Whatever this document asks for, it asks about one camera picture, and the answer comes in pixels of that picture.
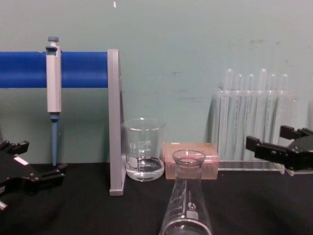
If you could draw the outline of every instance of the water in beaker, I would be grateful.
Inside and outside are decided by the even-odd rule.
[[[150,181],[164,173],[160,159],[165,123],[154,118],[137,118],[122,124],[126,136],[126,173],[138,181]]]
[[[159,235],[212,235],[201,189],[205,155],[194,150],[173,153],[176,181]]]

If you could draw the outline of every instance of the beaker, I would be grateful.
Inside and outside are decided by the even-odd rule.
[[[205,155],[195,150],[173,153],[176,181],[159,235],[212,235],[201,189]]]
[[[126,173],[138,181],[150,181],[164,173],[160,159],[165,123],[155,118],[137,118],[122,124],[126,137]]]

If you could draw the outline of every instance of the black tabletop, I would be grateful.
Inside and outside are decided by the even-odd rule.
[[[109,164],[73,164],[62,187],[0,198],[0,235],[157,235],[175,181],[127,178],[112,197],[109,175]],[[214,235],[313,235],[313,175],[219,172],[202,190]]]

